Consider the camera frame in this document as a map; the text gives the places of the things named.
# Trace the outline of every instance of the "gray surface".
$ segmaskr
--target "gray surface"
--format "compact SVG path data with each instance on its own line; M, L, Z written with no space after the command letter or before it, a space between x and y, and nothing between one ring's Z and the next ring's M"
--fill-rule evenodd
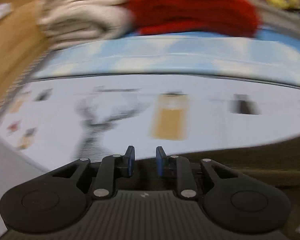
M118 191L110 200L93 202L76 224L46 235L9 231L0 240L287 240L279 231L240 235L208 220L197 202L172 191Z
M0 139L0 198L10 188L44 174L46 171L28 162ZM0 216L0 236L6 227Z

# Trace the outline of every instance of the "white logo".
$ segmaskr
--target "white logo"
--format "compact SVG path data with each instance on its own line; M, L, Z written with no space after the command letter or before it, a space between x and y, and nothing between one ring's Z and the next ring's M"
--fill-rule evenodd
M148 197L149 194L145 192L145 193L141 194L140 196L141 196L141 197Z

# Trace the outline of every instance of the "white folded towel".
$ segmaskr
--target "white folded towel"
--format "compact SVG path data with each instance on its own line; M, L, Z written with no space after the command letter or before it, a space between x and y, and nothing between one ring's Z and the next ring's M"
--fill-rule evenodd
M129 10L113 5L126 1L38 0L38 24L52 49L118 38L130 30L132 17Z

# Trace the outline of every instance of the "red folded fabric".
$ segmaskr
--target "red folded fabric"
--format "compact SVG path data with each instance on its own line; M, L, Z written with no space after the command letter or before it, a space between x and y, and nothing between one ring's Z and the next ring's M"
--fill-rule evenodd
M246 0L130 0L141 34L192 30L253 37L257 13Z

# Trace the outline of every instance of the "stack of folded towels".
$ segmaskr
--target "stack of folded towels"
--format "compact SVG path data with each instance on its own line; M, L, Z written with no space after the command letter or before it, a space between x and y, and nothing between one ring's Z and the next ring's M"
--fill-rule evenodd
M129 0L141 34L191 30L253 37L256 9L246 0Z
M118 38L131 28L127 0L38 0L38 24L52 49Z

